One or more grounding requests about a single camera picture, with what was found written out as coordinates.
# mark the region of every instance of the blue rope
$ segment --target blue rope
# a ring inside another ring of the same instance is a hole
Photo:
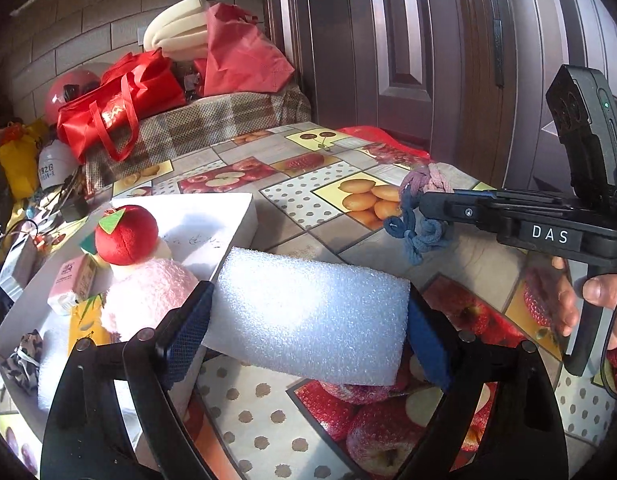
[[[450,243],[450,229],[447,222],[422,217],[419,229],[416,230],[415,209],[419,207],[422,192],[411,195],[411,187],[407,186],[402,193],[400,206],[402,218],[389,216],[384,220],[384,229],[393,238],[405,240],[406,255],[413,265],[423,262],[423,253],[447,247]]]

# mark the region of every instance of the red tote bag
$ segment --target red tote bag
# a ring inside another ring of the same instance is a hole
[[[204,96],[279,92],[294,68],[245,10],[216,4],[207,10],[208,60]]]
[[[99,88],[60,108],[58,138],[66,142],[77,160],[85,162],[86,149],[101,142],[111,158],[121,162],[140,137],[140,121],[186,104],[184,91],[171,72],[171,60],[162,51],[133,55],[130,52],[102,75]],[[131,136],[117,150],[109,132],[130,125]]]

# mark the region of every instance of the fruit print tablecloth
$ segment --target fruit print tablecloth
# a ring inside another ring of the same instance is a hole
[[[553,381],[572,474],[604,439],[615,403],[594,381],[562,368],[545,312],[556,271],[545,256],[502,246],[462,224],[450,247],[411,266],[402,240],[381,221],[399,207],[396,186],[420,162],[313,123],[293,124],[172,160],[172,171],[124,194],[251,192],[260,226],[254,249],[403,276],[458,329],[493,344],[533,339]],[[439,167],[456,189],[487,188],[452,166]],[[111,194],[105,190],[98,202]],[[477,449],[495,388],[484,387],[455,466]],[[379,480],[397,471],[440,395],[409,348],[394,386],[373,388],[318,383],[208,351],[185,425],[221,480]]]

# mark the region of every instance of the white cardboard box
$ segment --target white cardboard box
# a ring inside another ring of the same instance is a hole
[[[159,236],[168,244],[173,260],[184,264],[200,280],[215,281],[231,247],[250,247],[257,230],[255,202],[250,193],[179,194],[112,199],[93,212],[83,227],[55,252],[26,286],[0,326],[0,365],[19,345],[23,334],[40,329],[48,316],[56,316],[48,306],[48,292],[64,262],[79,256],[79,244],[96,226],[103,212],[127,204],[141,205],[156,218]],[[106,290],[110,271],[99,270],[92,293]],[[202,365],[205,348],[200,347],[186,378],[170,390],[173,404],[183,415]],[[13,402],[33,433],[42,442],[47,413],[39,409],[37,396],[28,396],[11,381],[0,366],[0,373]],[[144,439],[137,454],[140,462],[150,459]]]

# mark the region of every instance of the red helmet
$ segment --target red helmet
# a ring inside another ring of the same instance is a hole
[[[58,110],[62,105],[96,89],[99,85],[100,78],[83,68],[76,68],[55,79],[46,96],[44,107],[46,122],[57,123]]]

